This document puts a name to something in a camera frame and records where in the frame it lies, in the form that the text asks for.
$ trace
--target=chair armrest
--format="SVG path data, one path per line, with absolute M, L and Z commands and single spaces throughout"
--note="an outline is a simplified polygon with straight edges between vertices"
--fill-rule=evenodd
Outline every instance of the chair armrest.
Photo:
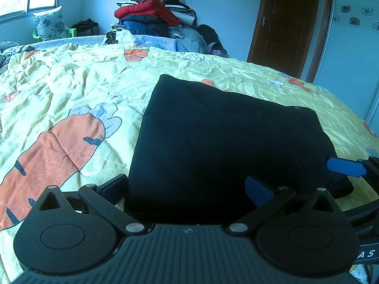
M 76 29 L 69 29 L 66 27 L 66 34 L 68 37 L 76 37 Z
M 42 37 L 37 35 L 37 28 L 33 30 L 33 38 L 36 39 L 39 43 L 42 41 Z

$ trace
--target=blue quilted bedspread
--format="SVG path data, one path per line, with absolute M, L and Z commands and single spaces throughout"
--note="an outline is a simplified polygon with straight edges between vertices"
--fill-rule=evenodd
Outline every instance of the blue quilted bedspread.
M 136 46 L 151 46 L 157 47 L 169 51 L 177 52 L 188 52 L 187 48 L 184 47 L 176 39 L 170 39 L 167 37 L 158 37 L 151 35 L 134 35 L 136 37 Z M 103 42 L 104 35 L 96 36 L 80 36 L 67 39 L 55 39 L 43 41 L 41 43 L 32 44 L 38 50 L 49 49 L 54 47 L 62 46 L 63 44 L 73 43 L 78 45 L 85 44 L 101 44 Z

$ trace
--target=red blanket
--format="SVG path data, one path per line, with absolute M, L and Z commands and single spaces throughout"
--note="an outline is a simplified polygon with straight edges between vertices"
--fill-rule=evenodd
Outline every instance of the red blanket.
M 114 16 L 118 19 L 130 15 L 157 16 L 163 18 L 168 26 L 180 25 L 180 20 L 158 0 L 150 0 L 140 4 L 123 6 L 114 11 Z

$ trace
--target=door frame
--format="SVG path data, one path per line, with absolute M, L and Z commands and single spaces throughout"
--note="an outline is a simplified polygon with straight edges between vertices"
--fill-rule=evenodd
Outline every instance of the door frame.
M 257 15 L 257 20 L 255 22 L 254 33 L 253 33 L 253 38 L 251 40 L 248 58 L 246 60 L 247 62 L 251 61 L 251 59 L 253 57 L 254 48 L 257 44 L 258 32 L 259 32 L 259 28 L 260 28 L 262 20 L 263 20 L 264 2 L 265 2 L 265 0 L 260 0 L 260 2 L 259 2 L 259 10 L 258 10 L 258 15 Z M 330 16 L 332 14 L 332 4 L 333 4 L 333 0 L 325 0 L 323 18 L 321 21 L 321 29 L 320 29 L 320 33 L 319 33 L 318 40 L 317 40 L 316 50 L 315 50 L 315 53 L 313 55 L 311 66 L 310 66 L 308 76 L 306 79 L 307 82 L 312 83 L 315 79 L 315 74 L 317 72 L 317 68 L 318 68 L 320 60 L 321 60 L 321 55 L 323 53 L 323 49 L 324 49 L 326 37 L 327 37 L 327 32 L 329 29 Z M 302 63 L 301 63 L 302 67 L 304 67 L 304 63 L 305 63 L 305 60 L 306 60 L 307 55 L 308 55 L 311 37 L 308 40 L 308 50 L 306 50 L 304 52 L 304 56 L 303 56 Z

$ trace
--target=brown wooden door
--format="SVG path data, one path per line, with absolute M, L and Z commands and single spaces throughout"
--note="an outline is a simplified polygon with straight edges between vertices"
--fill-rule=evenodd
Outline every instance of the brown wooden door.
M 248 62 L 300 77 L 318 0 L 261 0 Z

